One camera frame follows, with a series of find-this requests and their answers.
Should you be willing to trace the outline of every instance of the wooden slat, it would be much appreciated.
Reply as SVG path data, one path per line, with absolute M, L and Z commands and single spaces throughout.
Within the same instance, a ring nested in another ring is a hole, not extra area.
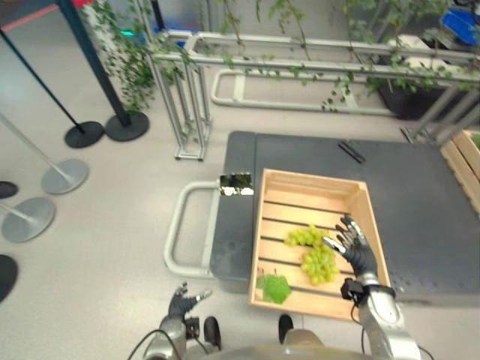
M 465 131 L 461 131 L 454 136 L 453 142 L 460 150 L 460 153 L 463 155 L 466 162 L 472 168 L 476 177 L 480 179 L 480 150 L 470 139 L 469 134 Z
M 319 227 L 335 228 L 340 224 L 341 214 L 306 208 L 294 208 L 286 205 L 263 204 L 262 217 L 268 219 L 292 221 L 301 224 L 313 224 Z
M 347 195 L 354 191 L 359 184 L 358 181 L 301 174 L 297 172 L 271 169 L 264 169 L 263 172 L 269 177 L 269 182 L 283 182 L 288 185 L 301 185 L 312 189 L 330 190 L 332 194 L 341 191 Z
M 334 319 L 350 320 L 352 302 L 342 298 L 333 298 L 331 296 L 294 290 L 288 295 L 283 304 L 274 304 L 261 300 L 263 296 L 261 289 L 255 289 L 253 294 L 254 299 L 251 303 L 256 306 L 316 316 L 321 314 L 322 316 L 332 317 Z
M 295 225 L 294 223 L 281 223 L 278 221 L 273 220 L 262 220 L 261 226 L 261 236 L 266 236 L 269 238 L 276 238 L 276 239 L 285 239 L 288 233 L 292 230 L 297 229 L 307 229 L 308 226 L 304 225 Z M 330 237 L 336 239 L 337 234 L 339 232 L 337 230 L 327 229 L 330 233 Z
M 452 141 L 442 146 L 440 151 L 469 197 L 473 208 L 480 214 L 480 183 L 475 173 Z
M 307 274 L 305 274 L 298 265 L 285 265 L 278 262 L 259 260 L 257 267 L 260 270 L 260 274 L 276 273 L 278 276 L 283 275 L 291 287 L 321 291 L 324 293 L 330 293 L 333 296 L 340 296 L 340 288 L 344 284 L 345 278 L 351 278 L 351 275 L 336 274 L 333 281 L 312 285 Z
M 366 184 L 363 184 L 357 194 L 354 194 L 350 199 L 350 210 L 353 220 L 360 226 L 360 229 L 367 237 L 373 254 L 375 254 L 379 282 L 389 287 L 389 272 L 387 271 L 382 242 L 380 241 L 374 210 L 368 196 Z
M 307 253 L 309 246 L 290 246 L 282 242 L 260 240 L 259 257 L 263 259 L 283 261 L 286 263 L 302 264 L 303 254 Z M 339 254 L 335 253 L 335 264 L 338 270 L 353 273 L 352 266 Z
M 345 201 L 343 199 L 321 197 L 321 193 L 317 190 L 311 190 L 310 193 L 295 193 L 288 191 L 288 189 L 289 187 L 287 185 L 280 187 L 272 185 L 265 192 L 265 200 L 295 206 L 310 207 L 319 210 L 328 209 L 333 212 L 348 212 L 348 208 L 345 206 Z

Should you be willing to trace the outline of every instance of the blue object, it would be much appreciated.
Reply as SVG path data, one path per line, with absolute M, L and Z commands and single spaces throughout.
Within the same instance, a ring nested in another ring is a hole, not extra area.
M 467 45 L 476 45 L 476 24 L 469 10 L 449 8 L 440 19 L 440 23 L 452 30 Z

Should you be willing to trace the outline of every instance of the black cable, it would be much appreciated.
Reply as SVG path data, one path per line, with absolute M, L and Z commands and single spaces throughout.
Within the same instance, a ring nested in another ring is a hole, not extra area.
M 418 345 L 418 348 L 423 351 L 425 354 L 427 354 L 428 356 L 430 356 L 430 359 L 432 360 L 435 360 L 434 356 L 431 354 L 430 351 L 428 351 L 427 349 L 425 349 L 424 347 L 421 347 L 420 345 Z
M 365 354 L 365 328 L 361 328 L 361 353 Z
M 193 339 L 195 339 L 195 341 L 202 347 L 203 351 L 205 351 L 205 354 L 209 354 L 209 351 L 207 350 L 207 348 L 200 342 L 200 340 L 198 340 L 198 337 L 194 337 Z
M 355 322 L 355 323 L 359 324 L 360 326 L 362 326 L 362 324 L 361 324 L 357 319 L 355 319 L 355 318 L 353 317 L 353 310 L 354 310 L 354 309 L 355 309 L 355 304 L 353 304 L 352 310 L 350 310 L 350 317 L 352 318 L 353 322 Z
M 143 342 L 144 342 L 145 340 L 147 340 L 150 335 L 152 335 L 152 334 L 154 334 L 154 333 L 156 333 L 156 332 L 160 332 L 160 330 L 156 328 L 155 330 L 151 330 L 147 335 L 145 335 L 145 336 L 143 337 L 143 339 L 140 340 L 139 343 L 133 348 L 133 350 L 132 350 L 132 352 L 130 353 L 130 356 L 128 356 L 128 359 L 127 359 L 127 360 L 131 360 L 131 359 L 134 357 L 135 353 L 137 352 L 138 348 L 143 344 Z
M 140 342 L 133 348 L 133 350 L 132 350 L 130 356 L 128 356 L 127 360 L 131 360 L 134 357 L 135 353 L 137 352 L 138 348 L 143 344 L 143 342 L 145 340 L 147 340 L 147 338 L 150 335 L 152 335 L 156 332 L 160 332 L 161 334 L 165 335 L 165 338 L 168 340 L 170 346 L 172 347 L 173 352 L 175 353 L 175 356 L 177 357 L 177 359 L 181 359 L 179 351 L 177 350 L 177 348 L 176 348 L 175 344 L 173 343 L 172 339 L 170 338 L 170 336 L 164 330 L 162 330 L 161 328 L 156 328 L 155 330 L 151 330 L 147 335 L 145 335 L 143 337 L 142 340 L 140 340 Z

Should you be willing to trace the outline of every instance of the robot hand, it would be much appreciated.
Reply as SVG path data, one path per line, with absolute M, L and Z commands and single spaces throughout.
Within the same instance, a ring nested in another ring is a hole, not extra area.
M 184 319 L 185 314 L 188 311 L 192 310 L 192 308 L 197 304 L 197 302 L 208 298 L 212 294 L 212 290 L 207 289 L 198 295 L 187 297 L 185 296 L 187 291 L 187 283 L 183 283 L 175 291 L 168 307 L 168 317 L 180 317 L 181 319 Z
M 377 260 L 359 225 L 349 215 L 340 220 L 346 227 L 336 226 L 342 234 L 337 235 L 341 245 L 328 236 L 322 237 L 323 243 L 339 252 L 352 265 L 357 278 L 365 274 L 377 275 Z

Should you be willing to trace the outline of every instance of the grape bunch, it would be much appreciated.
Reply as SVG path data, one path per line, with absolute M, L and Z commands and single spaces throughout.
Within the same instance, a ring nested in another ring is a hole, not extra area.
M 334 251 L 323 244 L 322 236 L 330 236 L 328 230 L 318 230 L 314 225 L 308 229 L 296 229 L 289 232 L 285 244 L 290 246 L 309 245 L 312 246 L 307 253 L 303 254 L 301 270 L 303 270 L 312 285 L 318 285 L 326 281 L 332 281 L 338 273 L 335 265 Z
M 301 228 L 290 231 L 284 242 L 292 246 L 320 246 L 322 244 L 322 236 L 329 236 L 329 231 L 318 230 L 314 225 L 308 225 L 308 229 Z
M 333 281 L 335 274 L 339 272 L 335 265 L 335 254 L 325 244 L 314 244 L 312 249 L 304 253 L 300 267 L 308 275 L 312 285 Z

